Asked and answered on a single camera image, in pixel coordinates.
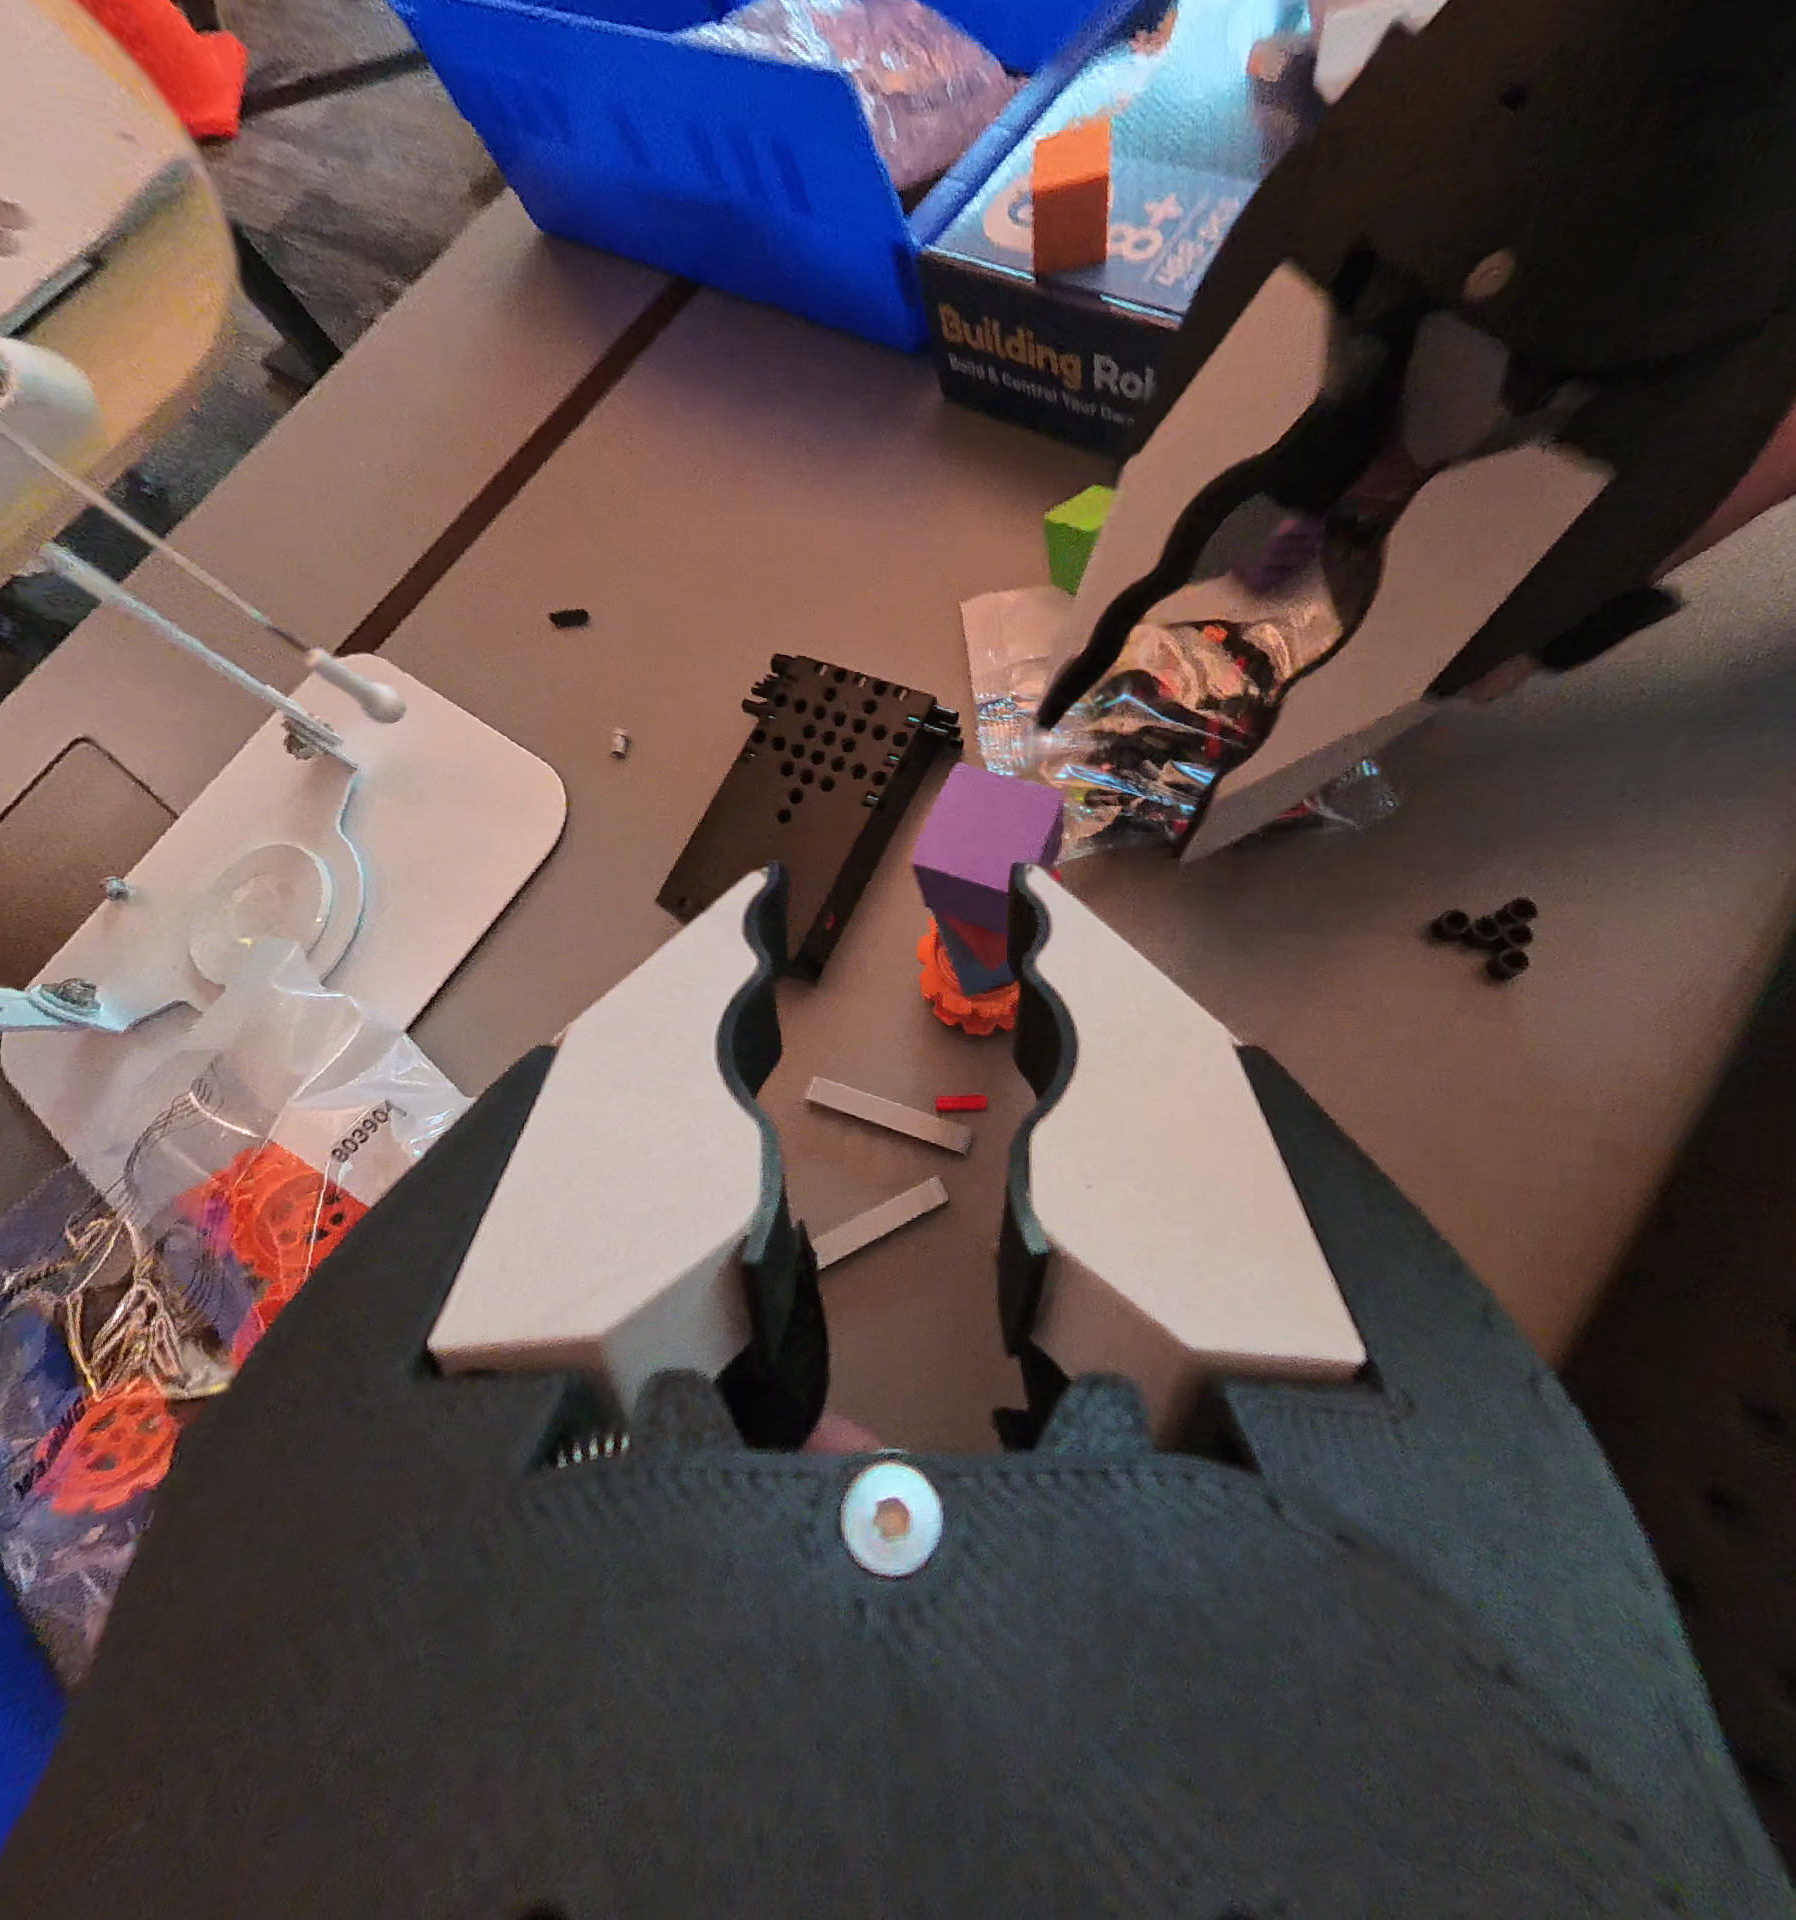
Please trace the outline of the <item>green foam block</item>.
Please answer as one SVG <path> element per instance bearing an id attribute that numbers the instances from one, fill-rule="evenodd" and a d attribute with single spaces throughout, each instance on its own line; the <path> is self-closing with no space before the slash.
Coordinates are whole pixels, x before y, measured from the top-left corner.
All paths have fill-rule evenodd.
<path id="1" fill-rule="evenodd" d="M 1112 503 L 1117 489 L 1096 483 L 1045 512 L 1047 577 L 1066 595 L 1078 595 Z"/>

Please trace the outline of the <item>white-tipped metal rod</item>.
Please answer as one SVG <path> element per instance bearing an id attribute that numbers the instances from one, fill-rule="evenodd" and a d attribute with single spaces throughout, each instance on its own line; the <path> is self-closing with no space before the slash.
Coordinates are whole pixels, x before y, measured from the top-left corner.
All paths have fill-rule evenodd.
<path id="1" fill-rule="evenodd" d="M 304 661 L 304 667 L 341 689 L 370 721 L 377 723 L 396 723 L 407 719 L 407 698 L 395 691 L 385 683 L 377 683 L 370 677 L 361 677 L 349 664 L 343 664 L 337 656 L 311 647 L 289 630 L 285 630 L 273 615 L 261 612 L 253 601 L 249 601 L 237 588 L 194 562 L 189 555 L 183 555 L 171 539 L 159 536 L 149 531 L 140 518 L 129 516 L 118 500 L 110 500 L 109 491 L 100 491 L 86 478 L 77 478 L 74 470 L 64 467 L 53 455 L 49 455 L 41 448 L 37 448 L 30 439 L 25 439 L 19 430 L 13 430 L 0 418 L 0 442 L 9 443 L 13 451 L 21 452 L 32 467 L 58 481 L 64 489 L 74 491 L 91 510 L 100 516 L 110 518 L 113 525 L 126 527 L 135 539 L 140 539 L 153 555 L 165 557 L 171 565 L 176 565 L 185 577 L 191 577 L 197 588 L 203 588 L 210 595 L 214 595 L 220 604 L 240 612 L 249 622 L 273 634 L 274 641 L 288 644 L 295 650 Z M 240 691 L 256 698 L 264 706 L 273 712 L 280 712 L 292 728 L 311 735 L 317 753 L 337 753 L 337 734 L 328 721 L 319 721 L 311 715 L 307 706 L 302 706 L 295 698 L 279 691 L 274 685 L 264 683 L 252 670 L 240 667 L 234 658 L 220 656 L 211 650 L 203 639 L 191 634 L 183 622 L 173 616 L 155 612 L 147 600 L 122 588 L 120 580 L 109 577 L 103 568 L 70 552 L 64 543 L 49 539 L 41 546 L 41 560 L 50 573 L 67 577 L 73 588 L 97 595 L 103 604 L 118 609 L 129 616 L 135 616 L 140 625 L 165 639 L 171 647 L 185 652 L 189 658 L 201 661 L 211 674 L 223 677 L 234 683 Z"/>

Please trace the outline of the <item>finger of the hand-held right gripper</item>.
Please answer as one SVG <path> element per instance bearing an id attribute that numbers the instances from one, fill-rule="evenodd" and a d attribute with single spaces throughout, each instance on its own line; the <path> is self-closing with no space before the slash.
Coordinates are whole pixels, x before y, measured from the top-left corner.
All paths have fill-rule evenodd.
<path id="1" fill-rule="evenodd" d="M 1609 464 L 1557 442 L 1426 481 L 1390 527 L 1363 621 L 1290 685 L 1263 744 L 1215 780 L 1178 855 L 1197 861 L 1251 838 L 1421 723 L 1436 680 L 1609 483 Z"/>
<path id="2" fill-rule="evenodd" d="M 1117 664 L 1130 630 L 1192 588 L 1227 518 L 1269 491 L 1277 448 L 1318 401 L 1338 331 L 1330 296 L 1281 264 L 1124 458 L 1074 595 L 1071 652 L 1035 723 L 1054 729 Z"/>

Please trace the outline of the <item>crinkled bag of orange gears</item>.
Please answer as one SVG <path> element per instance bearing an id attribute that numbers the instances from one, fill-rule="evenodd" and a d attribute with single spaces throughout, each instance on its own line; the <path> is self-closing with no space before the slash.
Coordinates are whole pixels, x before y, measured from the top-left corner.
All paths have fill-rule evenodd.
<path id="1" fill-rule="evenodd" d="M 285 938 L 240 946 L 168 1081 L 120 1174 L 32 1266 L 73 1405 L 19 1488 L 67 1518 L 122 1511 L 168 1475 L 183 1406 L 229 1385 L 470 1108 L 402 1028 L 328 989 Z"/>

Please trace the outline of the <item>black perforated plastic box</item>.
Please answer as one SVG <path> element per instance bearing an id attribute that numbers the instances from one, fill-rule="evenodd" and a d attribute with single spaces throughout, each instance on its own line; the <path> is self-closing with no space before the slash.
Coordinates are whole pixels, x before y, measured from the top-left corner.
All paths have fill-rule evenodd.
<path id="1" fill-rule="evenodd" d="M 910 798 L 962 753 L 962 715 L 930 691 L 775 652 L 744 701 L 746 738 L 666 876 L 658 905 L 696 922 L 744 873 L 781 868 L 789 971 L 814 980 Z"/>

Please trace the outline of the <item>white rounded stand base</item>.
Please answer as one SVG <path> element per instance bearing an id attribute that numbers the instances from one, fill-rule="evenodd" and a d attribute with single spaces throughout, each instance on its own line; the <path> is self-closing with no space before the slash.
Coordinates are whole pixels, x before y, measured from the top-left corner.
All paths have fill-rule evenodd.
<path id="1" fill-rule="evenodd" d="M 364 674 L 407 719 L 295 689 L 341 750 L 302 756 L 268 715 L 40 971 L 94 984 L 97 1017 L 0 1040 L 6 1081 L 97 1184 L 122 1168 L 243 941 L 302 947 L 317 980 L 408 1031 L 555 850 L 568 789 L 550 762 L 395 664 Z"/>

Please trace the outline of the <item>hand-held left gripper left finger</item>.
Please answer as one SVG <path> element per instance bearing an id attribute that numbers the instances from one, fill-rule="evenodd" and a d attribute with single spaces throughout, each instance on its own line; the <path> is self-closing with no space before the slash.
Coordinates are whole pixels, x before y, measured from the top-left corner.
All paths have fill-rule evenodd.
<path id="1" fill-rule="evenodd" d="M 808 1443 L 829 1332 L 760 1107 L 784 956 L 768 865 L 568 1023 L 434 1323 L 438 1370 L 583 1375 L 623 1409 L 690 1370 L 746 1443 Z"/>

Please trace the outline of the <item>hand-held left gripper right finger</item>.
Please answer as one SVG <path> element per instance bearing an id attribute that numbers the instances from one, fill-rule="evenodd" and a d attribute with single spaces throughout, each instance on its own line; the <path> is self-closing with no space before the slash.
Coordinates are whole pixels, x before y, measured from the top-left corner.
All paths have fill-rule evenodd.
<path id="1" fill-rule="evenodd" d="M 1221 1381 L 1348 1385 L 1368 1344 L 1242 1042 L 1047 868 L 1018 865 L 1008 961 L 1029 1114 L 1008 1141 L 1001 1326 L 1029 1446 L 1083 1376 L 1178 1443 Z"/>

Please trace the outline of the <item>orange plastic gear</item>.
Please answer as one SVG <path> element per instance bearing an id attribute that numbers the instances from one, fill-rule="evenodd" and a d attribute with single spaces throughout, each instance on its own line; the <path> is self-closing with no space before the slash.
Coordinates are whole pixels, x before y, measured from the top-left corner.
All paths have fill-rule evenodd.
<path id="1" fill-rule="evenodd" d="M 968 989 L 956 971 L 939 925 L 930 917 L 917 946 L 919 993 L 933 1020 L 969 1038 L 1014 1031 L 1021 1017 L 1021 980 L 1007 975 L 1001 986 Z"/>

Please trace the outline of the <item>orange foam block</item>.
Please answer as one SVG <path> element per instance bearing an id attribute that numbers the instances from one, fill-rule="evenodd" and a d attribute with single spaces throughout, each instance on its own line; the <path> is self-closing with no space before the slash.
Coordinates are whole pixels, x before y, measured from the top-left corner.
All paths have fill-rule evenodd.
<path id="1" fill-rule="evenodd" d="M 1087 115 L 1032 144 L 1029 232 L 1038 279 L 1102 267 L 1111 252 L 1111 115 Z"/>

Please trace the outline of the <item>blue plastic bin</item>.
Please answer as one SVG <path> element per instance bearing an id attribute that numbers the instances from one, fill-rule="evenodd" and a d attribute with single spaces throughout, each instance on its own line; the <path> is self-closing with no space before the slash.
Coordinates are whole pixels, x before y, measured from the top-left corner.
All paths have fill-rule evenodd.
<path id="1" fill-rule="evenodd" d="M 922 249 L 1135 3 L 939 3 L 1024 82 L 917 211 L 851 78 L 696 39 L 710 3 L 395 12 L 543 232 L 922 352 Z"/>

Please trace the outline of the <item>orange plastic object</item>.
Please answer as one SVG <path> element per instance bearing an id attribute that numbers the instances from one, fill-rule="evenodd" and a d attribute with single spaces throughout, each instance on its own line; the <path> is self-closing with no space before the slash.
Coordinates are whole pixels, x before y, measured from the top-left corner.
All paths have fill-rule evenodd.
<path id="1" fill-rule="evenodd" d="M 194 139 L 243 127 L 249 47 L 226 29 L 201 29 L 179 3 L 82 3 L 137 62 Z"/>

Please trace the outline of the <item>dark perforated panel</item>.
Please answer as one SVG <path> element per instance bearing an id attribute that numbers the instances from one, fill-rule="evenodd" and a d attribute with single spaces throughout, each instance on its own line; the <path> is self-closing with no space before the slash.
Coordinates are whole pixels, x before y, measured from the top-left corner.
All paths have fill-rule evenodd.
<path id="1" fill-rule="evenodd" d="M 1563 1376 L 1796 1880 L 1796 932 Z"/>

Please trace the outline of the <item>grey desk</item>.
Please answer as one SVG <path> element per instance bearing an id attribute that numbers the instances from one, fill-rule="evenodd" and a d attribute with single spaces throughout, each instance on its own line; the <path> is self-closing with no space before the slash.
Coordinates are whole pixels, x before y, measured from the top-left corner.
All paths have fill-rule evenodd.
<path id="1" fill-rule="evenodd" d="M 1042 573 L 1093 458 L 929 364 L 541 238 L 495 202 L 176 531 L 298 634 L 555 765 L 568 834 L 416 1040 L 470 1093 L 635 968 L 780 650 L 968 701 L 957 604 Z M 1071 889 L 1265 1045 L 1557 1361 L 1796 925 L 1796 500 L 1606 658 L 1403 735 L 1390 823 Z M 587 609 L 558 633 L 546 615 Z M 610 729 L 634 753 L 610 753 Z M 1424 938 L 1541 905 L 1490 984 Z"/>

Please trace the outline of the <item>shiny bag of black parts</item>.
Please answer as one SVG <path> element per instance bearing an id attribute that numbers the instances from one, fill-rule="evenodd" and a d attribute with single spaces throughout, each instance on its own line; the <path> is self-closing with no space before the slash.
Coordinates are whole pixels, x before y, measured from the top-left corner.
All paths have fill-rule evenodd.
<path id="1" fill-rule="evenodd" d="M 1256 594 L 1203 580 L 1189 616 L 1150 616 L 1060 723 L 1035 721 L 1074 609 L 1060 588 L 962 604 L 975 750 L 995 776 L 1062 797 L 1062 859 L 1177 850 L 1212 783 L 1269 734 L 1290 685 L 1338 650 L 1344 621 L 1318 573 Z"/>

